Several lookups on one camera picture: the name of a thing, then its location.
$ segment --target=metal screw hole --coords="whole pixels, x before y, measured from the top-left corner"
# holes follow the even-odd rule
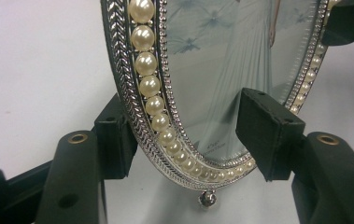
[[[86,141],[88,138],[89,138],[89,136],[87,136],[87,134],[77,133],[77,134],[75,134],[73,136],[70,136],[68,138],[68,142],[70,144],[79,144],[79,143],[82,143],[82,142]]]
[[[331,146],[337,146],[339,145],[339,140],[337,140],[336,138],[330,136],[330,135],[326,135],[326,134],[321,134],[319,136],[317,136],[317,139],[326,145],[331,145]]]

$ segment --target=beaded silver edge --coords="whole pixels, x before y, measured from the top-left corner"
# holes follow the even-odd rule
[[[130,28],[128,13],[126,10],[127,4],[128,3],[123,0],[102,0],[104,26],[106,30],[106,44],[109,53],[109,60],[112,65],[112,71],[117,83],[120,100],[124,105],[125,113],[129,118],[129,122],[132,126],[135,137],[139,145],[144,150],[145,154],[148,156],[149,160],[166,177],[188,189],[218,189],[229,185],[247,175],[253,170],[253,168],[255,168],[255,166],[250,167],[241,175],[237,175],[234,178],[221,182],[201,181],[198,178],[186,175],[186,173],[184,173],[180,167],[178,167],[178,165],[172,161],[172,158],[166,155],[164,148],[157,143],[156,139],[158,136],[151,129],[149,117],[144,109],[143,97],[138,91],[138,81],[136,78],[137,75],[134,70],[134,54],[129,44]],[[205,160],[204,157],[193,147],[189,137],[186,135],[183,129],[181,120],[179,119],[173,93],[171,91],[170,76],[168,74],[167,66],[168,61],[166,60],[166,1],[157,0],[155,1],[155,5],[157,8],[156,14],[159,16],[155,21],[153,29],[154,33],[158,37],[158,43],[160,43],[160,47],[156,48],[155,50],[157,50],[156,55],[158,56],[160,65],[159,72],[161,74],[160,80],[162,81],[163,86],[161,95],[164,97],[163,99],[165,99],[167,114],[171,115],[171,126],[177,128],[178,130],[177,138],[179,141],[181,141],[184,148],[188,148],[188,151],[191,153],[192,157],[214,170],[233,168],[237,165],[244,164],[247,161],[251,161],[250,155],[246,154],[228,163],[219,164],[213,161]],[[308,51],[304,58],[305,67],[302,67],[302,70],[292,88],[290,97],[285,104],[285,106],[289,108],[293,113],[297,113],[299,111],[306,95],[308,94],[309,89],[308,91],[304,92],[304,90],[306,90],[304,88],[305,83],[309,83],[311,87],[314,81],[315,76],[309,77],[309,82],[306,81],[307,71],[312,69],[315,71],[315,75],[318,72],[320,61],[319,65],[318,63],[312,63],[313,58],[318,57],[321,60],[326,51],[325,49],[319,52],[316,51],[316,48],[319,42],[319,37],[321,35],[322,24],[324,23],[324,20],[327,16],[327,5],[328,1],[321,1],[319,4],[319,12],[315,22],[315,29],[311,35]],[[298,97],[300,96],[299,94],[303,95],[303,101]]]

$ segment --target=white surface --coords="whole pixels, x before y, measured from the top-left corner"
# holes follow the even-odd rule
[[[7,178],[51,160],[65,134],[90,129],[115,93],[99,1],[0,0],[0,169]],[[354,148],[354,44],[331,48],[300,117]],[[141,151],[130,177],[106,182],[109,223],[297,223],[290,182],[258,171],[200,210]]]

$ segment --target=black holder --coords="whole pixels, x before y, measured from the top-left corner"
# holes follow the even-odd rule
[[[322,44],[354,41],[354,1],[333,7]],[[304,122],[262,92],[243,90],[237,135],[266,180],[295,173],[301,223],[354,223],[354,152],[329,133],[303,136]],[[106,223],[104,179],[128,175],[137,143],[114,96],[91,132],[60,140],[53,161],[9,180],[0,171],[0,223]]]
[[[354,223],[354,151],[260,91],[243,89],[236,133],[267,181],[289,179],[301,223]]]
[[[92,131],[61,138],[53,161],[5,180],[0,223],[106,223],[104,179],[128,175],[137,142],[115,95]]]

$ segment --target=mirror glass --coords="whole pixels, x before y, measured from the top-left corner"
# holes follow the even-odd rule
[[[173,94],[190,141],[207,160],[247,153],[235,134],[243,87],[286,103],[318,7],[315,0],[168,1]]]

